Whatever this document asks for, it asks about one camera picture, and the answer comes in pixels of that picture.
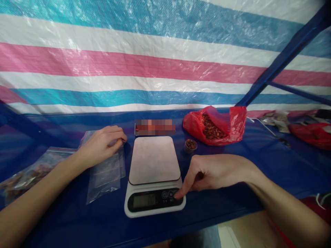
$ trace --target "finger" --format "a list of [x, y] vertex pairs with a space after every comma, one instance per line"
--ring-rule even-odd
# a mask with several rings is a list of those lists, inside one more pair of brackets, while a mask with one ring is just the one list
[[195, 183], [191, 187], [191, 189], [194, 191], [201, 191], [201, 190], [209, 189], [209, 188], [210, 187], [209, 187], [209, 182], [208, 182], [207, 178], [199, 180], [199, 181], [195, 181]]
[[123, 141], [119, 138], [116, 143], [108, 148], [109, 155], [112, 156], [123, 145]]
[[119, 138], [122, 138], [125, 142], [128, 141], [127, 136], [123, 132], [108, 133], [108, 137], [109, 137], [109, 142], [111, 142], [112, 140], [119, 139]]
[[106, 126], [103, 129], [100, 129], [101, 132], [111, 132], [114, 129], [118, 129], [118, 126]]
[[183, 182], [183, 186], [174, 195], [175, 199], [183, 198], [189, 192], [190, 188], [194, 183], [195, 176], [198, 174], [198, 172], [199, 170], [197, 169], [195, 164], [190, 164], [189, 170]]
[[105, 130], [105, 132], [107, 132], [107, 133], [122, 132], [122, 131], [123, 131], [123, 129], [121, 127], [118, 127], [118, 126], [111, 127], [109, 129]]

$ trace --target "scale display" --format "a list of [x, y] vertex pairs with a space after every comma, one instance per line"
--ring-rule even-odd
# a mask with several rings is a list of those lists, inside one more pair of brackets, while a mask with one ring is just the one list
[[133, 198], [133, 208], [147, 207], [155, 205], [155, 194], [135, 196]]
[[179, 188], [171, 188], [134, 193], [128, 200], [128, 209], [135, 213], [179, 206], [182, 204], [183, 199], [177, 200], [173, 197], [178, 190]]

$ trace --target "hand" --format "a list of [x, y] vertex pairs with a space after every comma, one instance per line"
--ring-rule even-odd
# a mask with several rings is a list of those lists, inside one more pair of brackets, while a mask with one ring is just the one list
[[183, 186], [174, 197], [180, 199], [191, 190], [218, 189], [243, 181], [247, 182], [250, 181], [254, 172], [259, 172], [259, 169], [241, 156], [194, 155]]
[[[117, 141], [109, 147], [108, 144], [113, 140]], [[123, 140], [127, 141], [128, 138], [123, 133], [122, 128], [107, 126], [95, 131], [91, 138], [72, 157], [78, 166], [85, 170], [110, 158], [123, 144]]]

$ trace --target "small cup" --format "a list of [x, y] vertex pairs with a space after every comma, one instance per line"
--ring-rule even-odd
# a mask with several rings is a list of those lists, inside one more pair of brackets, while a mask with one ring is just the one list
[[[191, 142], [191, 143], [194, 145], [194, 149], [191, 149], [191, 148], [189, 148], [189, 147], [187, 146], [186, 143], [187, 143], [188, 141]], [[187, 152], [188, 154], [193, 153], [197, 148], [198, 148], [198, 144], [197, 144], [194, 140], [192, 140], [192, 139], [187, 139], [187, 140], [185, 141], [184, 151]]]

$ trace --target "white stripe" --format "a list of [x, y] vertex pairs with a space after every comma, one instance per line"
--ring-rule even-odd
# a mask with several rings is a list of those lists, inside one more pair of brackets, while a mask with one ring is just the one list
[[224, 8], [306, 24], [323, 0], [202, 0]]
[[[147, 105], [127, 104], [115, 107], [86, 107], [69, 105], [35, 105], [35, 111], [30, 112], [32, 106], [24, 103], [10, 103], [10, 107], [21, 114], [73, 114], [73, 113], [95, 113], [95, 112], [123, 112], [123, 111], [151, 111], [151, 110], [176, 110], [176, 109], [202, 109], [208, 105], [204, 104], [172, 104], [172, 105]], [[233, 105], [213, 105], [214, 107], [232, 107]], [[331, 109], [331, 106], [323, 104], [251, 104], [247, 110], [283, 110], [283, 111], [309, 111], [317, 109]]]
[[[40, 73], [0, 72], [1, 84], [16, 89], [56, 89], [80, 92], [144, 90], [246, 94], [252, 84], [217, 83], [123, 76], [54, 76]], [[318, 95], [331, 95], [331, 87], [293, 86]], [[291, 94], [271, 86], [262, 94]]]
[[324, 104], [250, 104], [248, 111], [252, 110], [282, 110], [282, 111], [309, 111], [318, 109], [331, 109], [331, 106]]
[[[278, 52], [240, 46], [90, 28], [0, 15], [0, 42], [16, 45], [119, 52], [160, 58], [269, 67]], [[289, 70], [331, 72], [331, 59], [298, 55]]]

